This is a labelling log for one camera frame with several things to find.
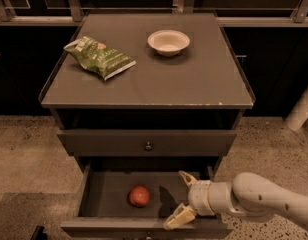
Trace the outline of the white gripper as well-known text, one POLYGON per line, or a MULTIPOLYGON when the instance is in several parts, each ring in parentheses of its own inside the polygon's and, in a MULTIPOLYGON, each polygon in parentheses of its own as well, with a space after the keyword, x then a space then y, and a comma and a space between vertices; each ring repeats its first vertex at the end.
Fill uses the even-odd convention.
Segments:
POLYGON ((185 171, 179 171, 179 175, 189 187, 188 203, 190 206, 181 203, 164 222, 163 228, 166 230, 174 230, 193 221, 196 217, 196 213, 200 216, 215 215, 209 202, 209 188, 211 186, 211 181, 197 181, 193 175, 185 171))

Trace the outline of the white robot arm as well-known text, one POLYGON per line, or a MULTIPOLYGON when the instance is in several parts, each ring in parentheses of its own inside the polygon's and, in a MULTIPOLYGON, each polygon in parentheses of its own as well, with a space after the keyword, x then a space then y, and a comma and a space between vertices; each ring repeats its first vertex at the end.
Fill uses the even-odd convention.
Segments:
POLYGON ((226 214, 260 223, 279 216, 308 232, 308 86, 287 117, 243 117, 238 133, 214 179, 180 173, 189 193, 164 227, 226 214))

